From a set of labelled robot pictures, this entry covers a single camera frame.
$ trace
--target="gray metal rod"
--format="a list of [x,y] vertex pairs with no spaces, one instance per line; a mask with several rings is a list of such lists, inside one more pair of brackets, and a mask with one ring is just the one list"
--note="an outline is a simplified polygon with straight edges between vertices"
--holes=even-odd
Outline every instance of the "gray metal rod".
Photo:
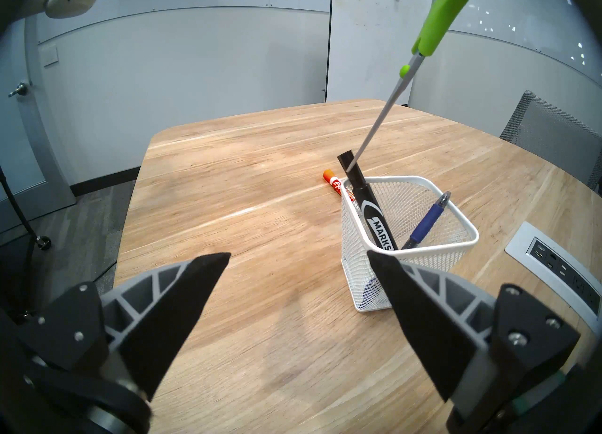
[[370,129],[368,136],[366,136],[366,139],[364,139],[364,142],[359,147],[358,152],[356,152],[355,157],[351,161],[351,164],[349,164],[349,167],[347,167],[346,172],[351,170],[353,168],[353,166],[355,164],[357,164],[359,156],[362,155],[362,152],[364,151],[364,149],[366,149],[366,146],[368,145],[368,143],[370,142],[370,140],[376,133],[376,130],[379,129],[380,124],[383,122],[383,120],[389,114],[389,111],[392,108],[393,104],[395,104],[395,101],[397,101],[397,99],[399,99],[399,96],[402,94],[402,92],[406,90],[406,88],[409,85],[409,82],[412,81],[412,78],[418,71],[418,68],[420,67],[420,64],[422,63],[423,60],[424,60],[424,55],[420,55],[420,52],[416,52],[412,56],[412,59],[410,60],[410,63],[409,63],[410,69],[408,70],[408,72],[406,73],[406,75],[403,78],[399,78],[399,81],[397,82],[395,89],[393,90],[393,94],[391,94],[391,96],[389,97],[389,100],[387,101],[385,106],[380,111],[380,114],[379,114],[378,118],[376,119],[376,122],[374,122],[374,125],[372,125],[372,128]]

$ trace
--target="door handle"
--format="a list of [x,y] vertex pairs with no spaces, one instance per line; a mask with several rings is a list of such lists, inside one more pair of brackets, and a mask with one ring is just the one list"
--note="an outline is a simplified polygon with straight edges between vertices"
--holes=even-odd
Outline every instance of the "door handle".
[[12,91],[12,92],[11,92],[11,93],[8,95],[8,97],[12,97],[12,96],[14,96],[15,94],[18,94],[19,96],[24,96],[24,95],[26,95],[26,94],[27,94],[27,85],[26,85],[26,84],[25,84],[23,81],[21,81],[21,82],[19,83],[19,85],[17,86],[17,89],[15,89],[14,91]]

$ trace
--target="light switch plate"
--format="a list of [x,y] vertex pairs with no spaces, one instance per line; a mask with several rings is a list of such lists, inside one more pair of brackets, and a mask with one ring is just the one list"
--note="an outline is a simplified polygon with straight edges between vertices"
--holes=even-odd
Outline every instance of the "light switch plate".
[[40,50],[40,62],[42,66],[48,66],[58,62],[58,53],[56,45],[49,45]]
[[600,309],[598,313],[593,312],[583,299],[569,285],[560,280],[558,276],[552,272],[545,264],[538,261],[530,254],[530,251],[535,243],[535,239],[539,240],[556,255],[563,259],[594,289],[596,293],[602,296],[602,284],[588,271],[583,264],[577,261],[565,249],[560,247],[558,243],[544,235],[543,232],[537,230],[529,222],[523,222],[516,234],[506,245],[505,251],[515,258],[518,262],[524,265],[527,269],[533,272],[537,277],[543,280],[552,290],[554,290],[567,304],[575,310],[596,336],[602,335],[602,320],[600,319]]

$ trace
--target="orange marker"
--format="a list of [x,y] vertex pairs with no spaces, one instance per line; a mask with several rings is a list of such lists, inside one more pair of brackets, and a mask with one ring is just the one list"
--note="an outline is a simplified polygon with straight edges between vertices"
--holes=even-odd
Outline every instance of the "orange marker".
[[[324,180],[326,180],[328,183],[330,183],[330,185],[335,189],[335,191],[341,195],[341,187],[343,186],[343,183],[341,183],[341,180],[339,180],[335,176],[335,174],[332,170],[324,171]],[[353,193],[351,192],[351,190],[346,190],[346,191],[347,191],[347,194],[349,195],[349,198],[352,201],[355,201],[355,197],[353,196]]]

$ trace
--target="black cable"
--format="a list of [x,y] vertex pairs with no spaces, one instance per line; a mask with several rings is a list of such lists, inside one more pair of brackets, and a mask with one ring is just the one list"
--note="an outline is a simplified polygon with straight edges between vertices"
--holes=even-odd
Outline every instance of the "black cable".
[[14,212],[19,217],[19,220],[21,221],[29,235],[31,235],[34,238],[37,238],[36,232],[34,232],[34,230],[31,228],[31,225],[29,225],[29,222],[27,221],[27,219],[23,215],[23,212],[21,212],[19,205],[17,204],[17,200],[14,199],[13,192],[8,187],[6,176],[4,176],[4,172],[2,171],[2,166],[0,166],[0,184],[2,185],[2,188],[4,188],[4,194],[6,194],[6,197],[8,198],[10,204],[13,206]]
[[112,268],[115,264],[117,264],[117,261],[113,261],[113,264],[111,264],[108,268],[106,268],[105,270],[103,270],[101,272],[101,274],[99,276],[97,276],[94,280],[92,280],[93,282],[96,282],[98,279],[100,279],[104,274],[106,274],[110,268]]

